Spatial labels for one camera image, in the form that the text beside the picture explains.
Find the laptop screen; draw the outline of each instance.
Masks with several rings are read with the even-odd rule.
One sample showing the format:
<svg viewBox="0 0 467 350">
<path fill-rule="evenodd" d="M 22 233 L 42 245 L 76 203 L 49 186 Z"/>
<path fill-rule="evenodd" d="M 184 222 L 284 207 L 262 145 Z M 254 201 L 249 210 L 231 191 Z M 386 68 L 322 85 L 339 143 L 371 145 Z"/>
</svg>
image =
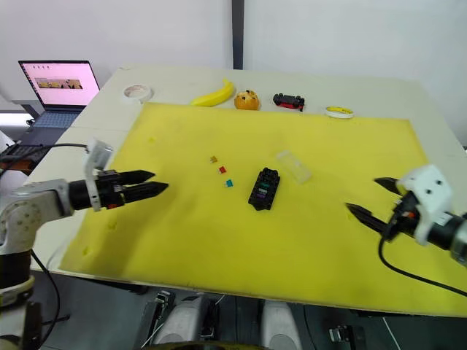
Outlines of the laptop screen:
<svg viewBox="0 0 467 350">
<path fill-rule="evenodd" d="M 87 61 L 20 61 L 44 106 L 84 107 L 99 92 Z"/>
</svg>

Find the banana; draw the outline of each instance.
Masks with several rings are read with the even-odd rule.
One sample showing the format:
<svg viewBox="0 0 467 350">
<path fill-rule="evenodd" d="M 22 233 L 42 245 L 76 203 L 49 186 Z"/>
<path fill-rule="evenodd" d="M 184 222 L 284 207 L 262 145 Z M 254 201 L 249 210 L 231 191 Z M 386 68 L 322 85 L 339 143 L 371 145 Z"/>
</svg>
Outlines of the banana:
<svg viewBox="0 0 467 350">
<path fill-rule="evenodd" d="M 199 96 L 190 102 L 193 106 L 215 106 L 216 104 L 221 104 L 234 93 L 235 87 L 232 82 L 229 82 L 227 79 L 223 79 L 224 86 L 219 90 L 208 93 L 204 96 Z"/>
</svg>

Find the white table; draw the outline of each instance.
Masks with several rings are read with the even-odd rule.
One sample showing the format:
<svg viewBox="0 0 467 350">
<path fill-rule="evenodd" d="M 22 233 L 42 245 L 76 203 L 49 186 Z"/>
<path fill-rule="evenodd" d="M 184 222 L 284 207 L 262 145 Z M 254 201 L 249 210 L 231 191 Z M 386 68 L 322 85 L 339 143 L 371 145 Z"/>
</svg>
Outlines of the white table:
<svg viewBox="0 0 467 350">
<path fill-rule="evenodd" d="M 410 120 L 429 161 L 443 171 L 454 189 L 455 211 L 467 211 L 467 155 L 421 86 L 399 79 L 126 66 L 113 74 L 58 142 L 87 143 L 88 139 L 96 137 L 111 144 L 116 153 L 141 109 L 138 104 L 123 101 L 124 88 L 132 84 L 146 84 L 155 92 L 152 102 L 188 104 L 194 97 L 220 88 L 224 77 L 235 84 L 237 91 L 254 90 L 263 111 L 285 111 L 273 103 L 272 97 L 275 93 L 286 93 L 303 96 L 306 99 L 304 112 L 307 113 L 322 114 L 327 106 L 346 106 L 355 111 L 356 117 Z M 234 100 L 231 98 L 217 107 L 235 108 Z M 394 142 L 397 140 L 398 136 L 394 135 Z M 52 149 L 28 181 L 82 179 L 82 157 L 82 149 Z M 49 222 L 39 230 L 34 250 L 51 271 L 79 276 L 60 271 L 58 266 L 68 243 L 81 225 L 84 213 L 77 211 L 73 217 Z"/>
</svg>

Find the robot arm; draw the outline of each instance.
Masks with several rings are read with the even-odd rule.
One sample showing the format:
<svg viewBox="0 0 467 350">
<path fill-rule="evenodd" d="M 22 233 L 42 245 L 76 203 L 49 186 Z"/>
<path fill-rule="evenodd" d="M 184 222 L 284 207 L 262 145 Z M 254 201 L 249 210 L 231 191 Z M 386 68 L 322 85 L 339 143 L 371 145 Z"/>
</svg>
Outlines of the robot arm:
<svg viewBox="0 0 467 350">
<path fill-rule="evenodd" d="M 347 203 L 347 208 L 364 225 L 382 234 L 386 241 L 405 233 L 419 244 L 428 242 L 467 265 L 467 220 L 451 212 L 452 190 L 434 165 L 415 169 L 397 180 L 389 177 L 375 179 L 387 190 L 401 195 L 389 222 L 383 222 L 361 206 Z"/>
<path fill-rule="evenodd" d="M 146 182 L 154 176 L 148 171 L 110 170 L 94 176 L 93 169 L 102 169 L 111 151 L 108 145 L 92 141 L 85 180 L 28 184 L 0 198 L 0 349 L 5 344 L 16 349 L 36 349 L 39 345 L 40 329 L 26 335 L 31 315 L 38 314 L 37 308 L 26 301 L 34 284 L 30 276 L 31 250 L 36 232 L 44 223 L 70 217 L 74 210 L 113 209 L 155 197 L 168 187 L 161 182 Z"/>
</svg>

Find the laptop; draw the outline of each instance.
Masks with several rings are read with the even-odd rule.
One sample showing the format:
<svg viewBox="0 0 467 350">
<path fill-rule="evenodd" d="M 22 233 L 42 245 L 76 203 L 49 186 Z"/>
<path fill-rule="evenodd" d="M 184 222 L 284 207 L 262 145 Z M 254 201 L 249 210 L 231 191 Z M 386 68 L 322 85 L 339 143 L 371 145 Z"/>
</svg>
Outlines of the laptop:
<svg viewBox="0 0 467 350">
<path fill-rule="evenodd" d="M 54 144 L 99 92 L 89 61 L 18 61 L 44 112 L 21 137 Z"/>
</svg>

